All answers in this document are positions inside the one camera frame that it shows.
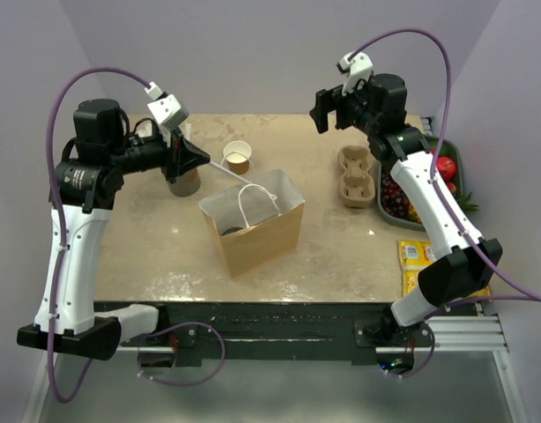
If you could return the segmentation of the single white straw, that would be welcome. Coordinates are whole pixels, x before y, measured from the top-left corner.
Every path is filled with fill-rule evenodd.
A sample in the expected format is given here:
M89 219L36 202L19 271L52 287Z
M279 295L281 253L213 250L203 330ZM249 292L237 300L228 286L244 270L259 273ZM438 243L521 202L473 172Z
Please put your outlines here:
M244 178L243 176L240 176L236 173L234 173L233 171L231 171L230 169L226 168L226 167L223 167L222 165L220 165L219 163L211 160L210 163L209 163L210 166L214 167L215 169L217 169L219 172L222 172L224 174L227 174L229 176L232 176L233 178L239 180L240 182L244 183L244 184L251 184L251 181L249 181L248 179Z

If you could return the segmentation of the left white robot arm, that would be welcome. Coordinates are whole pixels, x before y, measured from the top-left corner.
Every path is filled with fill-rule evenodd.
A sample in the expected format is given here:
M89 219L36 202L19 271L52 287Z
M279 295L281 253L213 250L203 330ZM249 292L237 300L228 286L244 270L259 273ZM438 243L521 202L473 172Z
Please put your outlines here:
M174 183L211 160L183 135L180 126L188 112L174 95L162 93L148 108L148 137L137 134L115 100L87 100L74 112L76 135L63 148L49 195L53 240L48 280L36 317L17 332L19 345L108 360L118 345L133 338L141 336L150 345L170 338L163 305L94 310L102 237L125 175L158 169Z

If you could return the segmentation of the brown paper coffee cup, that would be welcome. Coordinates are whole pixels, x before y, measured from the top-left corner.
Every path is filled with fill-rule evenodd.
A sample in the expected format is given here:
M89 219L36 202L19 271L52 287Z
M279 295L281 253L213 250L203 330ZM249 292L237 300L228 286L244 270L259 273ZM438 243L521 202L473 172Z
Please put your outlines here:
M246 174L251 164L251 146L242 140L228 143L223 149L222 166L226 166L237 175Z

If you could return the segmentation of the black plastic cup lid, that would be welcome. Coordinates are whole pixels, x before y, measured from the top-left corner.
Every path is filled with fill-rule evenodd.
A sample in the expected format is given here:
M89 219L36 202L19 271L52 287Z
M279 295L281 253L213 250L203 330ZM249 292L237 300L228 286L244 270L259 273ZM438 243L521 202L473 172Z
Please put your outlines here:
M229 227L227 228L222 234L221 236L226 236L226 235L229 235L229 234L234 234L236 232L239 232L241 229L243 229L242 226L232 226L232 227Z

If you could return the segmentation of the brown paper bag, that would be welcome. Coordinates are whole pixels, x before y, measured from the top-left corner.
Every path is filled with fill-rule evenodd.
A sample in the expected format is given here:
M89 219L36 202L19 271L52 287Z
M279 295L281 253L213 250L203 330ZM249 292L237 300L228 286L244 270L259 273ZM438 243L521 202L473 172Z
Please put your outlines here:
M305 199L281 169L206 197L199 208L230 278L297 248ZM221 236L229 227L239 232Z

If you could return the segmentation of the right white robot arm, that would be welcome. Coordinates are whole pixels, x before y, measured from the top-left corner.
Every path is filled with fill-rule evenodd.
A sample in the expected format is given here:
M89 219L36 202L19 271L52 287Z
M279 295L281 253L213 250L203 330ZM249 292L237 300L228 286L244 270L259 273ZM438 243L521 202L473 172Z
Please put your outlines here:
M435 262L420 272L418 287L390 306L381 325L383 340L393 346L437 308L485 288L503 253L497 240L471 224L437 172L425 136L406 123L406 98L400 77L378 74L359 80L353 93L340 86L318 91L309 112L319 133L335 113L337 129L367 135L370 152L411 201L432 243Z

